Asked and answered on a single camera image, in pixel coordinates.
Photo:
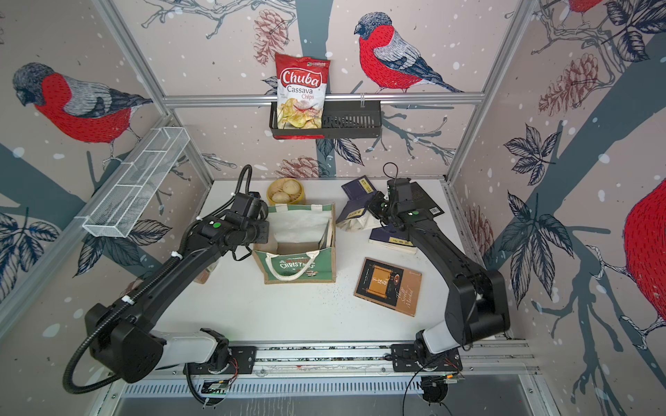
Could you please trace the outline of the navy blue hardcover book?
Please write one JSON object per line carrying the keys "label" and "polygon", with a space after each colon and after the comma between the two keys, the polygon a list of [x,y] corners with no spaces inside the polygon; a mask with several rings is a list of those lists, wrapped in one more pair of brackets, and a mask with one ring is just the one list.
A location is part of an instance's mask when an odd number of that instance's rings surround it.
{"label": "navy blue hardcover book", "polygon": [[369,235],[369,242],[381,247],[415,255],[418,249],[408,238],[392,225],[373,229]]}

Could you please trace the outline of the black paperback book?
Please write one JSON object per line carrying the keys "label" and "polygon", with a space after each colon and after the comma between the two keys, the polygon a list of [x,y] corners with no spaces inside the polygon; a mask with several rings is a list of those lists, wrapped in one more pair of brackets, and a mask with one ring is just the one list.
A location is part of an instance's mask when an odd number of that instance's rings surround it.
{"label": "black paperback book", "polygon": [[429,211],[434,218],[445,213],[417,182],[411,182],[410,187],[417,208]]}

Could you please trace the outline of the burlap canvas Christmas bag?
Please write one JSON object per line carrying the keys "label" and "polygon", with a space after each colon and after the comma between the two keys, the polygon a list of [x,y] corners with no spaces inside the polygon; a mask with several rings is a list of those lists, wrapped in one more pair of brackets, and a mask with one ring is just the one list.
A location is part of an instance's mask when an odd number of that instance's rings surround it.
{"label": "burlap canvas Christmas bag", "polygon": [[264,283],[334,284],[335,214],[333,204],[271,206],[268,242],[253,246]]}

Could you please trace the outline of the brown and black cover book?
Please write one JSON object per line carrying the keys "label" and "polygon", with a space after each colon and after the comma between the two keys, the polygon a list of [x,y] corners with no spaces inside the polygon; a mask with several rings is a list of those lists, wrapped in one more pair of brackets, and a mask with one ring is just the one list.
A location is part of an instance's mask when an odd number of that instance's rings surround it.
{"label": "brown and black cover book", "polygon": [[422,274],[418,271],[365,258],[354,296],[415,317],[421,281]]}

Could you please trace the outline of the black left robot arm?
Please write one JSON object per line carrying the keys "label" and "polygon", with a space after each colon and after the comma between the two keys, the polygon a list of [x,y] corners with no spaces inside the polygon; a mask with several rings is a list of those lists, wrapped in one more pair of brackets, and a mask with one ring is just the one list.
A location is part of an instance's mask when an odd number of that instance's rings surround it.
{"label": "black left robot arm", "polygon": [[239,246],[265,243],[269,222],[207,217],[190,225],[177,254],[152,277],[109,306],[97,303],[85,315],[87,338],[79,348],[109,369],[108,382],[137,382],[158,367],[167,341],[150,331],[171,303],[209,265]]}

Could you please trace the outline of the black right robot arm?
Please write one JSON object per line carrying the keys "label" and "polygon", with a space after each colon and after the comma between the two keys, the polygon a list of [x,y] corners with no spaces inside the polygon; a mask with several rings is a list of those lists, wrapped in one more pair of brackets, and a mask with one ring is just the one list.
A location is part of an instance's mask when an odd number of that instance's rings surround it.
{"label": "black right robot arm", "polygon": [[405,233],[447,284],[444,318],[417,333],[415,348],[426,356],[439,355],[510,329],[503,275],[486,270],[463,253],[428,210],[393,197],[385,199],[382,192],[372,196],[366,207],[373,217]]}

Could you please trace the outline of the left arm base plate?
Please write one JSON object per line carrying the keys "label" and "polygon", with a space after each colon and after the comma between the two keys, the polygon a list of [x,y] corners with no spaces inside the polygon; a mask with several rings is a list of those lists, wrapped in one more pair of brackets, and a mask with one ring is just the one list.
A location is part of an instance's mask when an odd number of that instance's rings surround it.
{"label": "left arm base plate", "polygon": [[245,375],[253,372],[258,349],[255,346],[218,348],[204,363],[187,364],[191,375]]}

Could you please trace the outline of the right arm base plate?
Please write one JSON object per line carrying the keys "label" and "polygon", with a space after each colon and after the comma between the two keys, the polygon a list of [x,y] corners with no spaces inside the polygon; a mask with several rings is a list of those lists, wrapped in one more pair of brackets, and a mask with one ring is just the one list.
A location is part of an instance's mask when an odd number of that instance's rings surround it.
{"label": "right arm base plate", "polygon": [[431,354],[420,343],[398,343],[390,346],[390,352],[383,359],[391,362],[396,373],[415,373],[417,370],[459,373],[462,370],[457,348]]}

